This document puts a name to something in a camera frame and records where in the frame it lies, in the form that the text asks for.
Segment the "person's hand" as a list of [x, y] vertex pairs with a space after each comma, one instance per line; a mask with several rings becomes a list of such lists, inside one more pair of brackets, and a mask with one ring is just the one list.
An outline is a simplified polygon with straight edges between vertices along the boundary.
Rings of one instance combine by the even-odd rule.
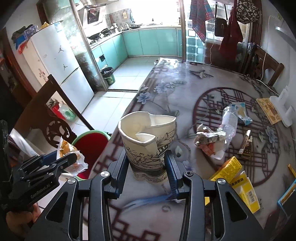
[[9, 229], [19, 237], [25, 237], [29, 232], [29, 224], [35, 223], [41, 214], [41, 210], [36, 202], [32, 206], [32, 211], [8, 212], [6, 222]]

